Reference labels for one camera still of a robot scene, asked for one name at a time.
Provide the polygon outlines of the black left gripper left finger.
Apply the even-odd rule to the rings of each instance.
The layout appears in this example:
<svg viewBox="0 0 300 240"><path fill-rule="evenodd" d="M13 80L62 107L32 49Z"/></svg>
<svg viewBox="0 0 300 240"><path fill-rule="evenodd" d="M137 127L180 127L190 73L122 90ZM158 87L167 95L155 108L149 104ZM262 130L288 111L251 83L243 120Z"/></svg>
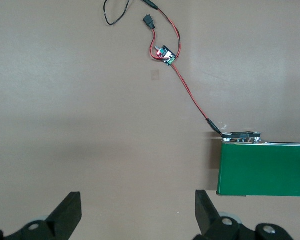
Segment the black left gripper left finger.
<svg viewBox="0 0 300 240"><path fill-rule="evenodd" d="M45 220L29 222L8 236L0 230L0 240L68 240L81 219L81 193L70 192Z"/></svg>

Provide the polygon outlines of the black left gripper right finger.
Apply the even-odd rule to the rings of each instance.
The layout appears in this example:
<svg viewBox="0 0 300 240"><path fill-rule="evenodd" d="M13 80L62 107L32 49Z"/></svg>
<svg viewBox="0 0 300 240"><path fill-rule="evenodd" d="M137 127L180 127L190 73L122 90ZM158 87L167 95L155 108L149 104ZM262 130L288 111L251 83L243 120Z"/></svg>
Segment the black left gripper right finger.
<svg viewBox="0 0 300 240"><path fill-rule="evenodd" d="M195 217L201 234L196 240L291 240L282 227L260 223L254 230L230 216L221 216L205 190L195 191Z"/></svg>

